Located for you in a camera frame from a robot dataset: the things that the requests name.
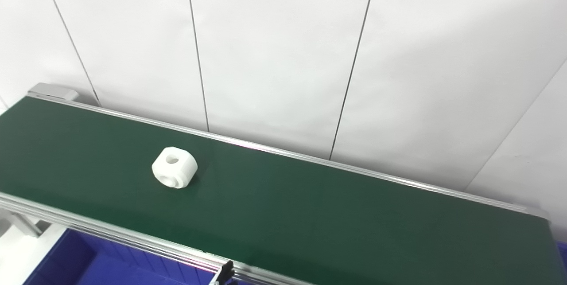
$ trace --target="green belt surface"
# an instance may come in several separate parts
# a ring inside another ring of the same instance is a hole
[[[167,188],[163,148],[198,163]],[[559,285],[547,220],[26,97],[0,117],[0,191],[318,285]]]

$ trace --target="white wall panel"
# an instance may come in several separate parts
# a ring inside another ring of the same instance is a hole
[[[0,93],[13,105],[38,82],[96,103],[52,0],[0,0]]]
[[[368,0],[192,0],[211,132],[328,157]]]
[[[189,0],[56,0],[103,107],[206,129]]]
[[[467,192],[549,212],[567,241],[567,64],[488,160]]]
[[[371,0],[333,160],[461,190],[567,55],[567,0]]]

